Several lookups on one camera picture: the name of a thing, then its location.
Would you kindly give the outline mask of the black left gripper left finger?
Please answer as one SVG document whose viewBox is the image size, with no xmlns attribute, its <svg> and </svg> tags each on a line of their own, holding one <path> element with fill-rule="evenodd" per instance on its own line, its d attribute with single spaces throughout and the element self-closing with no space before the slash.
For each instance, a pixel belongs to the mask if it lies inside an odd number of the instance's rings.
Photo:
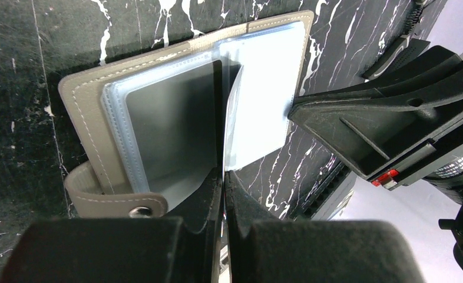
<svg viewBox="0 0 463 283">
<path fill-rule="evenodd" d="M 222 171 L 168 215 L 33 223 L 0 282 L 217 282 Z"/>
</svg>

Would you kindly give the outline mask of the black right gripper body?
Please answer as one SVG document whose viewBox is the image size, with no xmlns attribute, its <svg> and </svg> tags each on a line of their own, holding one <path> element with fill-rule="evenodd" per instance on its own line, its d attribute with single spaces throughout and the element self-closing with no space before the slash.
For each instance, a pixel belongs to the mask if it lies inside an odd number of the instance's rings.
<svg viewBox="0 0 463 283">
<path fill-rule="evenodd" d="M 440 219 L 438 225 L 455 237 L 454 258 L 463 270 L 463 125 L 426 145 L 428 149 L 418 161 L 392 167 L 372 184 L 392 190 L 422 179 L 459 204 L 456 218 Z"/>
</svg>

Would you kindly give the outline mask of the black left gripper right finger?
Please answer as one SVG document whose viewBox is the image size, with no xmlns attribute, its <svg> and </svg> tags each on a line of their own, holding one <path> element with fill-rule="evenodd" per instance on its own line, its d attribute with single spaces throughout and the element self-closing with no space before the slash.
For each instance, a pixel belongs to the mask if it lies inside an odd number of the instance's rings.
<svg viewBox="0 0 463 283">
<path fill-rule="evenodd" d="M 286 221 L 224 174 L 232 282 L 423 282 L 410 247 L 382 221 Z"/>
</svg>

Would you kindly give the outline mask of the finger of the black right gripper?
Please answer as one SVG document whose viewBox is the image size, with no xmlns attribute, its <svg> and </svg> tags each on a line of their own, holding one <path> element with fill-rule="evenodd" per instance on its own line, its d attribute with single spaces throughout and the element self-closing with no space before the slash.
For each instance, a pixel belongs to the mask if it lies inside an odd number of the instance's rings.
<svg viewBox="0 0 463 283">
<path fill-rule="evenodd" d="M 298 97 L 288 118 L 363 179 L 420 179 L 463 153 L 463 59 L 434 46 L 367 83 Z"/>
</svg>

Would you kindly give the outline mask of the grey leather card holder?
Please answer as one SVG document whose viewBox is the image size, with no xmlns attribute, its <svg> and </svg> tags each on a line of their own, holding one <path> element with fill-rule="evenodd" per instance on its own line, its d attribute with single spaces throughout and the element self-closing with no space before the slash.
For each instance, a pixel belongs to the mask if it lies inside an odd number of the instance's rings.
<svg viewBox="0 0 463 283">
<path fill-rule="evenodd" d="M 163 216 L 219 169 L 216 59 L 242 65 L 227 104 L 224 171 L 282 148 L 314 17 L 238 24 L 63 78 L 59 94 L 88 157 L 64 182 L 79 216 Z"/>
</svg>

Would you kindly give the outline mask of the black VIP credit card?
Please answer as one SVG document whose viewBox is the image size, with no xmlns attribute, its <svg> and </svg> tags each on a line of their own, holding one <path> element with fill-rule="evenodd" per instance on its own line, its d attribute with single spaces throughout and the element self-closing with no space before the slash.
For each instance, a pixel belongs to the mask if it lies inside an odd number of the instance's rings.
<svg viewBox="0 0 463 283">
<path fill-rule="evenodd" d="M 224 172 L 226 142 L 227 104 L 233 84 L 242 65 L 230 58 L 223 57 L 213 61 L 213 98 L 216 133 L 217 165 Z"/>
</svg>

